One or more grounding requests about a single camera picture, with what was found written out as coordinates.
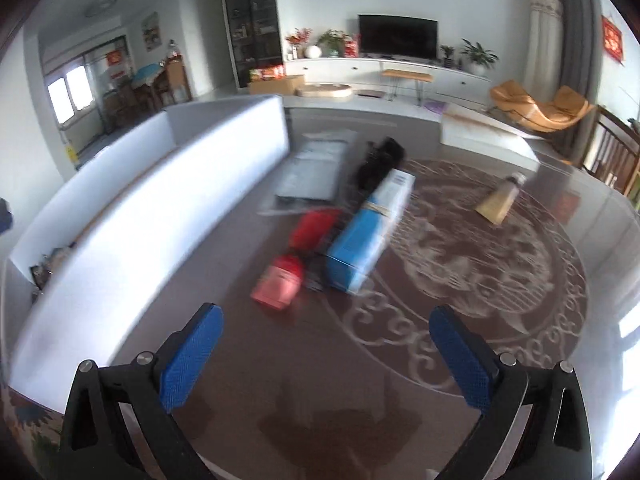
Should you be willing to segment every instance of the dining table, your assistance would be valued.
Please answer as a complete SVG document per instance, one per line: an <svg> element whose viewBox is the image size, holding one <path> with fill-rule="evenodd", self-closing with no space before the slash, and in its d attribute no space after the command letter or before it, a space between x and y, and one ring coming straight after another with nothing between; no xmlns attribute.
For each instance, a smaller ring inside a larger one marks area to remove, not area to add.
<svg viewBox="0 0 640 480"><path fill-rule="evenodd" d="M640 225L627 199L543 153L534 173L446 146L418 120L395 128L381 114L318 109L306 123L288 114L292 149L309 132L356 131L351 169L368 142L392 136L406 150L401 169L416 176L414 190L360 291L303 289L283 311L251 299L300 220L258 213L276 169L182 264L114 363L158 348L201 304L218 304L223 334L173 412L217 476L424 480L480 415L430 339L430 312L450 304L495 351L574 366L593 478L609 474L640 433ZM493 226L474 208L514 171L527 181ZM505 471L527 416L522 408L488 478Z"/></svg>

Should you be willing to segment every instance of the flat screen tv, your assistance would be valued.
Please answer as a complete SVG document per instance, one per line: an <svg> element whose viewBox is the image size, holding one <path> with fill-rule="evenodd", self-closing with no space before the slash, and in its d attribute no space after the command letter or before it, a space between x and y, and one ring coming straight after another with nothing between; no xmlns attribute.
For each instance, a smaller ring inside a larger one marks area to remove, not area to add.
<svg viewBox="0 0 640 480"><path fill-rule="evenodd" d="M381 56L438 57L438 22L404 16L361 14L360 51Z"/></svg>

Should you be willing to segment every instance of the bright window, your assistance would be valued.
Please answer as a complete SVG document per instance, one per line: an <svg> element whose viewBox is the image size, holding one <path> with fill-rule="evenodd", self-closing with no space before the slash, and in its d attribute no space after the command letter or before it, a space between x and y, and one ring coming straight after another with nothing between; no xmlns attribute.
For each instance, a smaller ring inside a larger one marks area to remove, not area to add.
<svg viewBox="0 0 640 480"><path fill-rule="evenodd" d="M89 80L86 78L84 66L79 66L66 73L66 81L69 84L71 98L74 100L77 110L87 108L94 101L94 96L89 88Z"/></svg>
<svg viewBox="0 0 640 480"><path fill-rule="evenodd" d="M61 77L49 85L49 95L60 124L74 116L74 108L71 105L69 94L66 92L64 78Z"/></svg>

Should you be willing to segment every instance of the plant pot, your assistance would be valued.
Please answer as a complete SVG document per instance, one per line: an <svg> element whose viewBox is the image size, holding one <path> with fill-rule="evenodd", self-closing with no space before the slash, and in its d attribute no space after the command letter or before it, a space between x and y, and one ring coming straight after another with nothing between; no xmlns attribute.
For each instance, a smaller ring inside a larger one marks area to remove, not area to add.
<svg viewBox="0 0 640 480"><path fill-rule="evenodd" d="M470 63L468 68L469 72L471 72L473 75L482 77L486 74L486 67L484 65L478 65L478 63Z"/></svg>
<svg viewBox="0 0 640 480"><path fill-rule="evenodd" d="M305 50L305 56L309 59L316 59L322 56L322 49L317 45L310 45Z"/></svg>

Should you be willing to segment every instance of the white cabinet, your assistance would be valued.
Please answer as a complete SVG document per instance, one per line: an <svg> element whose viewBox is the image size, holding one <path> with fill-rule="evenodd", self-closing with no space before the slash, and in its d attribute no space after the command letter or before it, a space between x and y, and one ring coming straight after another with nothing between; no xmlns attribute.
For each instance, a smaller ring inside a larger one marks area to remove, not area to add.
<svg viewBox="0 0 640 480"><path fill-rule="evenodd" d="M288 75L305 75L308 83L343 83L356 89L378 89L389 94L396 84L394 78L382 75L384 70L403 70L433 76L433 82L419 82L425 97L452 101L470 108L489 104L491 82L467 72L426 64L369 58L297 59L286 63ZM416 97L416 82L398 81L398 95Z"/></svg>

